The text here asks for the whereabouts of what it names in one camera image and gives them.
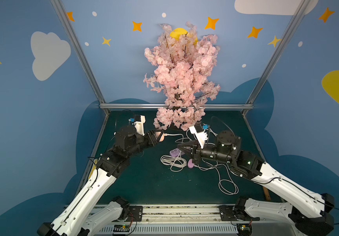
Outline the green circuit board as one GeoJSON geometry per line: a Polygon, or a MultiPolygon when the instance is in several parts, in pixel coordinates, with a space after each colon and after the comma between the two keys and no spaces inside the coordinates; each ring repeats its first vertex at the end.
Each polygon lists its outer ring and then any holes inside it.
{"type": "Polygon", "coordinates": [[[127,235],[131,232],[132,227],[127,225],[127,224],[115,224],[113,226],[112,234],[113,235],[118,235],[118,234],[123,234],[127,235]]]}

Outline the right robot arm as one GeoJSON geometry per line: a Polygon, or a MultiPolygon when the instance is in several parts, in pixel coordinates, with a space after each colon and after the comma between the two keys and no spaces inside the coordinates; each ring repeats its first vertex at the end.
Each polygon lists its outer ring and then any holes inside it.
{"type": "Polygon", "coordinates": [[[202,160],[217,161],[227,165],[236,176],[249,180],[283,198],[283,203],[273,203],[240,197],[228,214],[232,219],[254,221],[271,219],[288,223],[306,236],[326,236],[334,230],[332,195],[313,193],[282,175],[269,163],[241,149],[242,139],[230,130],[216,137],[214,144],[202,138],[179,144],[178,149],[197,165],[202,160]]]}

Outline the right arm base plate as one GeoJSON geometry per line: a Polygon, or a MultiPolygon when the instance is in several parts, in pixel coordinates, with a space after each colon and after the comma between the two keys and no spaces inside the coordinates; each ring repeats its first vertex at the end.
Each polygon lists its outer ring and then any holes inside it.
{"type": "Polygon", "coordinates": [[[242,207],[235,207],[234,205],[220,205],[218,206],[220,218],[222,221],[259,221],[259,217],[249,216],[242,207]]]}

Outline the yellow work glove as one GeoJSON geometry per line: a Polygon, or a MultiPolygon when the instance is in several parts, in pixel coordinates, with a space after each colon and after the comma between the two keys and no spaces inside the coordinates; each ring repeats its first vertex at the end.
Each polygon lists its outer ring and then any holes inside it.
{"type": "Polygon", "coordinates": [[[93,172],[95,171],[95,169],[96,169],[96,166],[93,165],[93,166],[92,166],[92,169],[91,169],[91,171],[90,171],[90,173],[89,173],[88,179],[90,179],[90,178],[93,176],[93,172]]]}

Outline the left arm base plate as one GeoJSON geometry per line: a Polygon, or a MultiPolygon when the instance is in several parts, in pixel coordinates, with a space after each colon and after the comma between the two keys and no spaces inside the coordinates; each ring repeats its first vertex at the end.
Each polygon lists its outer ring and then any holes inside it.
{"type": "Polygon", "coordinates": [[[122,210],[118,221],[136,221],[141,222],[143,217],[143,206],[129,206],[122,210]]]}

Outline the purple power strip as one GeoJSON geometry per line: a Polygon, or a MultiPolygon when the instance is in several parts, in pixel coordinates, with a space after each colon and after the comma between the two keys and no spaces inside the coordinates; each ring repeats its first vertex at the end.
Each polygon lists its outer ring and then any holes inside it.
{"type": "Polygon", "coordinates": [[[180,151],[179,149],[175,148],[169,152],[170,156],[178,157],[184,155],[184,152],[180,151]]]}

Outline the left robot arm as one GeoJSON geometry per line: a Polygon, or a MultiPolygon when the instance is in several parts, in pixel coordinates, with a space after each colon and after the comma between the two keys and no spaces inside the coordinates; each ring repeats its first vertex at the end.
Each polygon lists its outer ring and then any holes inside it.
{"type": "Polygon", "coordinates": [[[53,222],[45,222],[39,227],[38,235],[94,236],[107,224],[127,218],[130,204],[121,197],[112,199],[98,213],[90,213],[106,190],[129,166],[130,157],[156,146],[164,136],[163,130],[143,133],[142,129],[142,125],[128,125],[116,132],[115,144],[101,155],[85,186],[53,222]]]}

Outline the aluminium front rail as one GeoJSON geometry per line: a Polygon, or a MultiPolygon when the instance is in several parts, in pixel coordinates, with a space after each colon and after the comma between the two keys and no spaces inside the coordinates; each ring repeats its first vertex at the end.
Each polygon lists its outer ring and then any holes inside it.
{"type": "MultiPolygon", "coordinates": [[[[115,224],[127,224],[132,230],[127,236],[138,234],[175,235],[233,235],[233,236],[301,236],[302,233],[288,223],[271,219],[259,221],[222,221],[216,204],[191,205],[141,205],[143,217],[141,222],[115,220],[99,232],[109,231],[112,234],[115,224]]],[[[95,208],[91,215],[98,213],[95,208]]]]}

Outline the pink artificial blossom tree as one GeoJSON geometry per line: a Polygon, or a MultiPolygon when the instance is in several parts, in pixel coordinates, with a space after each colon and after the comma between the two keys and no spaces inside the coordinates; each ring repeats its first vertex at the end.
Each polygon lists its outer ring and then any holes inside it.
{"type": "Polygon", "coordinates": [[[163,32],[158,45],[146,48],[144,55],[156,67],[145,76],[144,83],[151,91],[166,96],[165,106],[159,108],[153,125],[166,130],[171,126],[188,130],[205,115],[204,105],[216,99],[221,87],[208,78],[217,64],[220,47],[215,34],[198,39],[197,27],[190,22],[178,38],[171,36],[173,29],[162,24],[163,32]]]}

